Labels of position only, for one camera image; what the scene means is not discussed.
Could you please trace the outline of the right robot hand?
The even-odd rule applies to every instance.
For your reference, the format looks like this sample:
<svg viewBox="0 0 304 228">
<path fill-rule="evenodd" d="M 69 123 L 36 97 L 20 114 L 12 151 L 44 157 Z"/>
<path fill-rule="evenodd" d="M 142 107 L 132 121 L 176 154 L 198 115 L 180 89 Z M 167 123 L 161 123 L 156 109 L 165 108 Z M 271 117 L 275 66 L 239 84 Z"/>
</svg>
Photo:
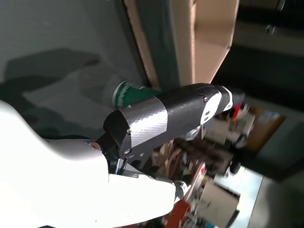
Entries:
<svg viewBox="0 0 304 228">
<path fill-rule="evenodd" d="M 156 93 L 123 82 L 97 141 L 44 139 L 1 102 L 1 227 L 114 228 L 170 213 L 194 185 L 147 174 L 129 161 L 199 130 L 244 97 L 221 85 Z"/>
</svg>

